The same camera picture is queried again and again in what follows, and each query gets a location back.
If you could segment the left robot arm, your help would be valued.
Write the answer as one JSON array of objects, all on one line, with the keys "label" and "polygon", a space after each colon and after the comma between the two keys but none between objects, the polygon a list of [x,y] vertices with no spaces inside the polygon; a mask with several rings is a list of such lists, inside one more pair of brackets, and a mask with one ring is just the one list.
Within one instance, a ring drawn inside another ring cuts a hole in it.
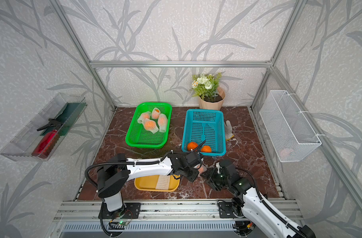
[{"label": "left robot arm", "polygon": [[154,159],[132,159],[120,153],[108,162],[87,167],[84,176],[96,188],[103,206],[110,213],[122,212],[125,205],[121,189],[127,181],[156,175],[178,176],[190,182],[195,181],[203,165],[203,155],[199,150],[205,143],[203,141],[192,151],[175,153],[171,150],[163,157]]}]

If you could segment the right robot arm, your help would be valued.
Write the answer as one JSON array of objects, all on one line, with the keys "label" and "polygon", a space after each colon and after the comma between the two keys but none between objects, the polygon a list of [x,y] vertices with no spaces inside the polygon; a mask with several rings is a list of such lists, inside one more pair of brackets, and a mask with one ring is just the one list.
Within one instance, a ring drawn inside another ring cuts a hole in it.
[{"label": "right robot arm", "polygon": [[234,214],[245,217],[269,238],[314,238],[314,231],[307,225],[299,226],[280,212],[261,194],[254,176],[235,166],[230,160],[222,160],[201,174],[215,191],[228,190]]}]

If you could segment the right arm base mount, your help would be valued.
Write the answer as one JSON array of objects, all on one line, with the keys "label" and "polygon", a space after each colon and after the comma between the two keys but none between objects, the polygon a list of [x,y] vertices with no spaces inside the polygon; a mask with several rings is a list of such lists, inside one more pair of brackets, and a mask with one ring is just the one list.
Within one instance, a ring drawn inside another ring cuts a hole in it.
[{"label": "right arm base mount", "polygon": [[236,210],[236,207],[232,202],[227,202],[223,200],[217,201],[217,206],[219,210],[219,217],[222,219],[229,218],[243,218],[243,214]]}]

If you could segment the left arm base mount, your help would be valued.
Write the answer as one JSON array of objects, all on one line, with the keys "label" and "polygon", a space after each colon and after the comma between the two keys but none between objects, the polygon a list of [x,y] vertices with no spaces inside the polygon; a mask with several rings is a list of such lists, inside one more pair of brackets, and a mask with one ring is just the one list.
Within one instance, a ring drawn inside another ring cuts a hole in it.
[{"label": "left arm base mount", "polygon": [[138,219],[140,213],[141,203],[125,203],[121,209],[110,212],[107,209],[106,203],[102,203],[101,212],[98,218],[102,219]]}]

